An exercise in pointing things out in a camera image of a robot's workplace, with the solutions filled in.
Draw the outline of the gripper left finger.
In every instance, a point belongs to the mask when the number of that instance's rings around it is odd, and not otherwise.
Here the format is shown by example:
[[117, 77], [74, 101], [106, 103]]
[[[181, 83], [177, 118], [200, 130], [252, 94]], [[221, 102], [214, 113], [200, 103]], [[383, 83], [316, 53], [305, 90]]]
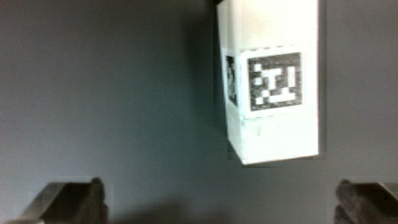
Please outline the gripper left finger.
[[51, 182], [10, 224], [108, 224], [101, 179]]

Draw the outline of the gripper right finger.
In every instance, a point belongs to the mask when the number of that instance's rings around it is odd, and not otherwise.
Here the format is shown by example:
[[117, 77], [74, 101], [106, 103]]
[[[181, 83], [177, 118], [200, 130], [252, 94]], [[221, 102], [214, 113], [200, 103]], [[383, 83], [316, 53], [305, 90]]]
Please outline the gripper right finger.
[[333, 224], [398, 224], [398, 183], [355, 183], [335, 187]]

